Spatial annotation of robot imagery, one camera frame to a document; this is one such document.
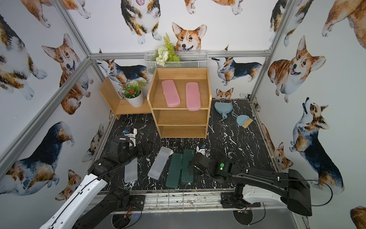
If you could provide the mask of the dark green pencil case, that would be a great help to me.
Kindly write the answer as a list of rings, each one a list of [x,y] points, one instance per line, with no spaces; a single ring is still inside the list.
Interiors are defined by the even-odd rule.
[[[178,188],[182,170],[182,163],[183,154],[173,153],[165,184],[168,188]]]
[[[194,157],[195,151],[193,149],[185,149],[183,153],[182,162],[182,173],[181,182],[182,183],[192,183],[194,179],[194,170],[190,166],[190,162]]]

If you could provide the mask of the pink pencil case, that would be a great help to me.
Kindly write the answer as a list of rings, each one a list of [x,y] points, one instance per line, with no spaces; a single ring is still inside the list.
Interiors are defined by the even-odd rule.
[[[199,84],[197,82],[186,83],[186,106],[189,111],[201,109]]]
[[[167,106],[169,108],[179,106],[181,101],[174,81],[171,79],[164,80],[161,84]]]

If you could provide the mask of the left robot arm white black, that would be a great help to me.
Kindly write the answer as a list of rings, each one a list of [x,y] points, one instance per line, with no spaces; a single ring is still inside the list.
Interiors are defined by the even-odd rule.
[[[85,212],[85,209],[112,180],[116,172],[134,159],[149,155],[150,147],[149,142],[135,144],[132,137],[117,136],[110,144],[109,153],[93,163],[76,191],[41,227],[43,229],[93,229],[116,210],[127,213],[134,210],[142,211],[145,197],[143,195],[134,197],[122,187],[110,189],[99,204],[88,212]]]

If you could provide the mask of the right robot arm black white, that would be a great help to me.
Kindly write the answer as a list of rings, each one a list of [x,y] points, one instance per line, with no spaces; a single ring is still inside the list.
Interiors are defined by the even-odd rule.
[[[212,161],[201,153],[195,154],[188,168],[190,173],[197,170],[213,181],[236,185],[234,194],[221,200],[223,208],[243,209],[273,200],[296,214],[312,215],[310,184],[296,170],[265,171],[226,159]]]

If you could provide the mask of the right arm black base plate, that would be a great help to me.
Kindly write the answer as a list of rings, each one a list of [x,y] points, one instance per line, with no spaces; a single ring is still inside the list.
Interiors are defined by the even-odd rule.
[[[250,204],[244,200],[244,196],[234,192],[222,192],[220,194],[221,205],[224,209],[234,208],[234,209],[244,209],[246,207],[259,208],[262,206],[261,203],[256,202]]]

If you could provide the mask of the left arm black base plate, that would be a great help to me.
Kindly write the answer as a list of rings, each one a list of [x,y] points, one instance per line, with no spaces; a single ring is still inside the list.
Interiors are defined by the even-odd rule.
[[[132,211],[143,210],[145,203],[145,195],[128,195],[122,197],[117,202],[117,209],[115,211]]]

